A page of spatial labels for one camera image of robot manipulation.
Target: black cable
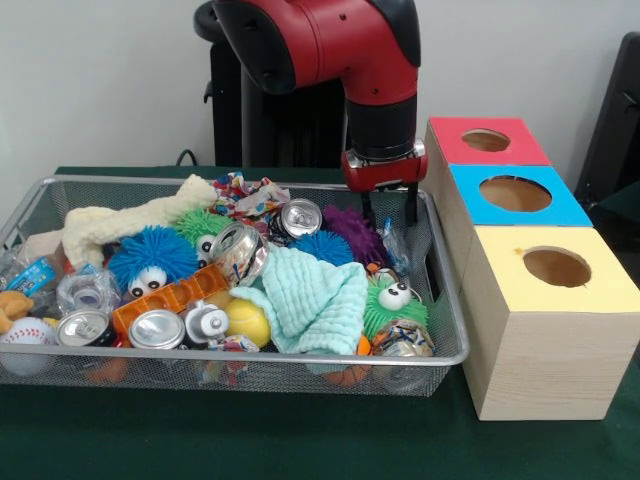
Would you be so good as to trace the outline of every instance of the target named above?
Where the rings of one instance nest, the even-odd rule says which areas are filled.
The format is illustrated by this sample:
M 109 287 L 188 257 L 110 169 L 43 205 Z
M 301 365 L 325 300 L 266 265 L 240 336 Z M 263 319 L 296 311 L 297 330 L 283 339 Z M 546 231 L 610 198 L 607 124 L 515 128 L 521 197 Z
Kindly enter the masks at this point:
M 194 167 L 198 166 L 198 160 L 196 159 L 195 154 L 187 148 L 186 150 L 183 150 L 180 155 L 178 155 L 178 160 L 176 161 L 176 167 L 182 166 L 182 160 L 184 160 L 184 157 L 186 157 L 187 155 L 191 157 L 191 163 L 193 163 L 193 166 Z

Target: metal mesh basket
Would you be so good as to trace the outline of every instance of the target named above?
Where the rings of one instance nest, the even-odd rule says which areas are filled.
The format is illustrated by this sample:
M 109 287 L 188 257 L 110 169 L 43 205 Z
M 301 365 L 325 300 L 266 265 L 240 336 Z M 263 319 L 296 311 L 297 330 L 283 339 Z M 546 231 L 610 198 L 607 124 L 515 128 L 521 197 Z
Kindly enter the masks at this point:
M 5 247 L 32 234 L 60 229 L 74 208 L 122 209 L 176 193 L 181 180 L 57 176 L 30 190 L 0 230 Z M 360 197 L 344 186 L 282 185 L 292 198 L 308 198 L 321 208 L 360 207 Z M 0 367 L 0 383 L 58 386 L 115 386 L 431 395 L 469 345 L 454 291 L 451 267 L 431 198 L 420 192 L 418 223 L 404 223 L 404 191 L 371 196 L 379 219 L 391 217 L 405 235 L 412 271 L 406 279 L 430 308 L 429 331 L 436 346 L 431 358 L 255 354 L 209 351 L 149 351 L 113 348 L 0 344 L 0 363 L 44 365 L 40 373 L 18 376 Z M 338 370 L 330 377 L 318 371 Z

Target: blue fuzzy ball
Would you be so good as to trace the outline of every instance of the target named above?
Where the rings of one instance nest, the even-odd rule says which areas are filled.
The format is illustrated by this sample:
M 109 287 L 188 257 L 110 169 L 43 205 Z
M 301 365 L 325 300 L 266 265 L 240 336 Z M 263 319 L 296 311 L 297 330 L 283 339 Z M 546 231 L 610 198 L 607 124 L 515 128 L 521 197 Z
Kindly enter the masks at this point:
M 123 292 L 146 268 L 163 270 L 167 283 L 188 278 L 198 269 L 193 246 L 173 228 L 146 227 L 133 237 L 123 238 L 121 246 L 111 258 L 109 269 Z
M 320 230 L 313 235 L 302 235 L 294 241 L 291 248 L 309 253 L 318 260 L 324 260 L 336 267 L 353 262 L 353 253 L 347 241 L 333 232 Z

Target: blue box lid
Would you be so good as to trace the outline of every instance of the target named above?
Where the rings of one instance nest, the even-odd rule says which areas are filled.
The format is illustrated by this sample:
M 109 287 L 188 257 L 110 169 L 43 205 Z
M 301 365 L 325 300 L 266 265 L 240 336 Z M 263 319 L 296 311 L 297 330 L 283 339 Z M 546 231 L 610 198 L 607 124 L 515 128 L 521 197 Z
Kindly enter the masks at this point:
M 553 167 L 450 168 L 475 225 L 593 226 Z

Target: mint green towel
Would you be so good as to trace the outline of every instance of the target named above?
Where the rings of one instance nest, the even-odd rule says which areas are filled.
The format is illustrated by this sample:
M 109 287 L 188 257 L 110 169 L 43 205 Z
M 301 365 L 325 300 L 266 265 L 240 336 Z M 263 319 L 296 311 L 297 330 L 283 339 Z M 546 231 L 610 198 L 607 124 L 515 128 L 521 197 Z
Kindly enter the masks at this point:
M 234 297 L 262 307 L 282 353 L 353 355 L 364 328 L 367 276 L 359 263 L 336 267 L 294 248 L 270 244 L 262 286 Z

